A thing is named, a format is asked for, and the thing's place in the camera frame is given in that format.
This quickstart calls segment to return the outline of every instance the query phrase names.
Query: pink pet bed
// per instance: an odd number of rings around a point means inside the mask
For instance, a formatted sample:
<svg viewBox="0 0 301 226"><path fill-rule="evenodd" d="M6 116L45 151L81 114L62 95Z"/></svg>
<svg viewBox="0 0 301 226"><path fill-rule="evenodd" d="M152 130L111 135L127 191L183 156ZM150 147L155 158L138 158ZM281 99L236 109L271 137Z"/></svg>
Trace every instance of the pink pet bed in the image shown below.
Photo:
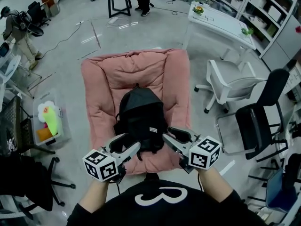
<svg viewBox="0 0 301 226"><path fill-rule="evenodd" d="M136 83L150 88L164 103L169 126L190 128L190 64L186 50L150 49L86 59L81 73L86 88L92 147L115 136L119 104ZM141 153L125 164L128 174L179 168L179 155L164 145L156 154Z"/></svg>

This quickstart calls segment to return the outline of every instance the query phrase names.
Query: white number 3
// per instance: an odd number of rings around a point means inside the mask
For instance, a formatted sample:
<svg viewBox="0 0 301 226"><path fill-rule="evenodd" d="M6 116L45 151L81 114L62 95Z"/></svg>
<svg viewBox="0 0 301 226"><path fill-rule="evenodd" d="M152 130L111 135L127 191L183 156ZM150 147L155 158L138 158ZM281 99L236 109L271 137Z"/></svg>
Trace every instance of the white number 3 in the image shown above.
<svg viewBox="0 0 301 226"><path fill-rule="evenodd" d="M188 194L185 188L180 188L180 187L164 186L164 187L160 187L159 189L177 189L181 191L181 195L176 198L171 198L166 196L164 193L161 193L159 196L151 200L142 200L141 198L143 197L143 194L140 194L135 197L136 203L139 204L140 206L151 206L159 202L161 199L164 199L166 202L174 204L184 200Z"/></svg>

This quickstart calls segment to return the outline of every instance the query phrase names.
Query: gray floor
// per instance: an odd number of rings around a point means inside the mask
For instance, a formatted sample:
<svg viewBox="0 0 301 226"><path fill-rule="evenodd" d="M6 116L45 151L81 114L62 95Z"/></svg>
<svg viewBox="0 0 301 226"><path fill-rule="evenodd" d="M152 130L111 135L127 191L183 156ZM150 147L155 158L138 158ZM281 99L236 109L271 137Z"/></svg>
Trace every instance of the gray floor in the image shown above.
<svg viewBox="0 0 301 226"><path fill-rule="evenodd" d="M136 0L131 0L133 7L137 6ZM166 4L166 0L151 0L159 8L174 9L188 13L188 3L175 1L173 5ZM115 0L115 7L124 7L124 0ZM120 16L116 22L119 26L109 27L107 0L63 0L60 2L61 12L53 18L49 26L43 27L44 36L34 38L35 45L41 52L45 52L56 46L58 41L67 39L77 27L76 23L84 21L79 30L67 41L62 42L58 47L46 54L45 58L40 61L35 72L41 74L44 78L51 75L38 87L32 90L35 96L39 96L50 88L59 90L66 103L71 139L57 148L57 156L61 162L55 168L55 174L62 179L62 182L75 183L76 190L69 188L56 187L55 190L61 200L64 200L64 208L54 203L52 212L39 214L42 225L65 225L68 216L71 214L73 207L80 200L83 193L87 190L91 178L86 174L82 166L82 157L89 151L89 124L87 120L85 89L83 79L80 73L80 64L83 59L88 57L125 52L131 49L143 48L181 48L184 39L186 26L188 24L187 15L179 13L177 16L170 11L164 11L152 8L147 17L141 17L139 12L131 10L132 16ZM100 47L95 39L93 28L99 39ZM193 129L203 135L209 135L218 139L215 128L215 118L222 114L222 107L215 103L209 112L204 113L204 108L211 98L211 92L200 90L198 93L193 91L197 83L206 84L206 62L208 59L219 59L225 52L220 44L212 44L210 41L204 41L198 38L192 38L187 51L190 58L191 76L191 118ZM227 60L235 61L238 55L231 52ZM255 53L247 56L259 77L267 78L269 71L260 61ZM230 111L254 103L259 98L264 83L259 84L253 90L249 100L230 103ZM292 103L285 95L280 98L280 105L283 113L287 112ZM32 111L31 101L25 99L24 106L27 110ZM275 116L276 108L268 108L267 114L271 123L277 123L278 117ZM222 122L222 131L225 139L230 146L238 150L242 146L241 138L235 120L233 118ZM259 157L274 151L275 147L271 146L264 151ZM44 154L38 155L45 165L50 162L49 156ZM260 190L254 187L257 182L248 180L248 174L261 174L258 170L259 164L255 160L247 161L243 156L229 157L224 154L216 163L216 168L221 171L231 161L235 165L225 174L224 178L238 191L242 197L253 195ZM180 182L198 188L196 173L186 174L183 170L173 170L161 172L161 179L174 182ZM143 176L126 177L120 185L121 191L125 191L130 186L143 180ZM108 199L118 194L116 186L110 185Z"/></svg>

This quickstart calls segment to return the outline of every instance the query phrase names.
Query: shoe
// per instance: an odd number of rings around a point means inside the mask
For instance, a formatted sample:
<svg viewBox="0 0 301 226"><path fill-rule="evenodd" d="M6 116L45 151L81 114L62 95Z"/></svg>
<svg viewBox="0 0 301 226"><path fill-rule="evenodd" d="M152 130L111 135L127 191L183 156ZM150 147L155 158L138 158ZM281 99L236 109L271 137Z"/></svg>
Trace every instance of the shoe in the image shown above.
<svg viewBox="0 0 301 226"><path fill-rule="evenodd" d="M139 6L139 7L135 8L135 11L142 11L142 8Z"/></svg>
<svg viewBox="0 0 301 226"><path fill-rule="evenodd" d="M148 180L159 180L159 176L157 173L150 173L150 172L147 172L146 173L146 177L145 177L145 181L148 181Z"/></svg>
<svg viewBox="0 0 301 226"><path fill-rule="evenodd" d="M42 53L38 52L37 55L35 56L36 58L39 58L42 56Z"/></svg>
<svg viewBox="0 0 301 226"><path fill-rule="evenodd" d="M150 10L148 10L147 12L142 12L142 13L141 13L141 16L142 16L142 17L145 17L145 16L147 16L149 13L150 13Z"/></svg>
<svg viewBox="0 0 301 226"><path fill-rule="evenodd" d="M29 66L29 70L33 70L34 67L38 64L39 62L38 61L34 61L33 63L31 63L31 65Z"/></svg>

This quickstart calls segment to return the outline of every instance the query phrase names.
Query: black backpack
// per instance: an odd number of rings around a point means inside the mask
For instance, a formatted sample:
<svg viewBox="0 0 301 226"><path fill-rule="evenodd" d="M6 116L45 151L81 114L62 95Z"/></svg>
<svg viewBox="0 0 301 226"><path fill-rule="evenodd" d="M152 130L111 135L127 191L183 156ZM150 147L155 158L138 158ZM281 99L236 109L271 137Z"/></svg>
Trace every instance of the black backpack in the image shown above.
<svg viewBox="0 0 301 226"><path fill-rule="evenodd" d="M163 102L149 88L140 88L139 84L136 84L133 90L127 92L120 102L116 120L116 135L129 134L124 142L126 148L133 142L141 143L137 153L139 160L142 161L140 152L156 153L163 147L162 134L167 132Z"/></svg>

